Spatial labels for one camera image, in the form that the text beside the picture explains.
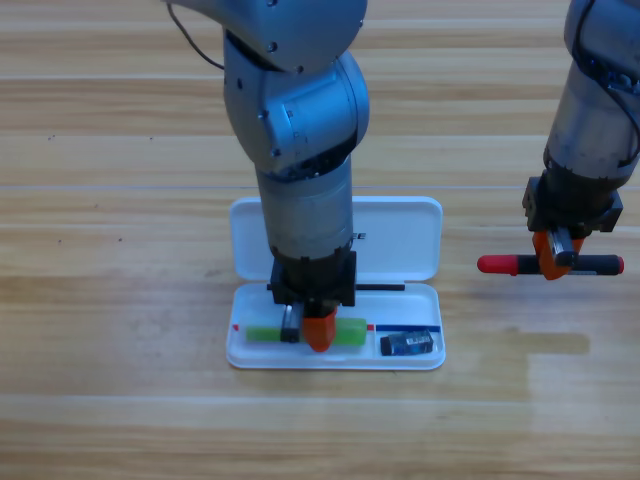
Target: battery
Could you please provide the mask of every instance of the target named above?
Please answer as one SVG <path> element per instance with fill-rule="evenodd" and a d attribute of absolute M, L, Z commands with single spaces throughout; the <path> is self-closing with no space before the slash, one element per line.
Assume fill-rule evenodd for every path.
<path fill-rule="evenodd" d="M 433 337 L 429 330 L 394 333 L 380 339 L 380 350 L 384 357 L 406 357 L 433 351 Z"/>

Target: red and black marker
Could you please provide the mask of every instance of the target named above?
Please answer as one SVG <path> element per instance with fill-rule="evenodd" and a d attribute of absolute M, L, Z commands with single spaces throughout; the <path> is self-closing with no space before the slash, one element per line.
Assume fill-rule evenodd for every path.
<path fill-rule="evenodd" d="M 540 275 L 535 255 L 485 255 L 478 259 L 482 273 L 506 275 Z M 624 272 L 624 261 L 617 255 L 580 255 L 568 275 L 615 276 Z"/>

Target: green object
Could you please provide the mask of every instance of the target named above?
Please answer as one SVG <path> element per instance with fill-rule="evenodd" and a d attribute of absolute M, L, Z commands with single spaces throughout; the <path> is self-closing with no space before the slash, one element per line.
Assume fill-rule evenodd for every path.
<path fill-rule="evenodd" d="M 367 338 L 367 321 L 364 318 L 336 318 L 336 338 L 333 345 L 360 347 Z M 247 342 L 279 342 L 277 327 L 247 327 Z"/>

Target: white plastic case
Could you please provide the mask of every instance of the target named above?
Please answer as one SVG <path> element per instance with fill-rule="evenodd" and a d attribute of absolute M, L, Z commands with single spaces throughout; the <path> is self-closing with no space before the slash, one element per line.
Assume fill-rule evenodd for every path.
<path fill-rule="evenodd" d="M 284 307 L 275 305 L 267 282 L 273 256 L 259 198 L 238 200 L 231 207 L 235 269 L 253 283 L 234 296 L 227 334 L 227 359 L 238 368 L 431 370 L 445 360 L 446 349 L 438 294 L 423 282 L 432 278 L 440 259 L 442 207 L 427 197 L 354 197 L 353 250 L 358 284 L 399 284 L 404 291 L 357 291 L 355 307 L 339 307 L 338 317 L 364 318 L 374 330 L 361 347 L 332 346 L 314 352 L 305 343 L 249 343 L 247 326 L 280 328 Z M 416 356 L 382 356 L 380 338 L 392 325 L 428 327 L 433 351 Z"/>

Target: red marker cap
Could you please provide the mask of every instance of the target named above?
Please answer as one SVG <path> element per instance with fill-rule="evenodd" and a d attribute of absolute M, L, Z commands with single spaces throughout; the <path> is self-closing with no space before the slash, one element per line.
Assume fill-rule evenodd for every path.
<path fill-rule="evenodd" d="M 478 259 L 478 270 L 482 273 L 518 275 L 517 255 L 485 255 Z"/>

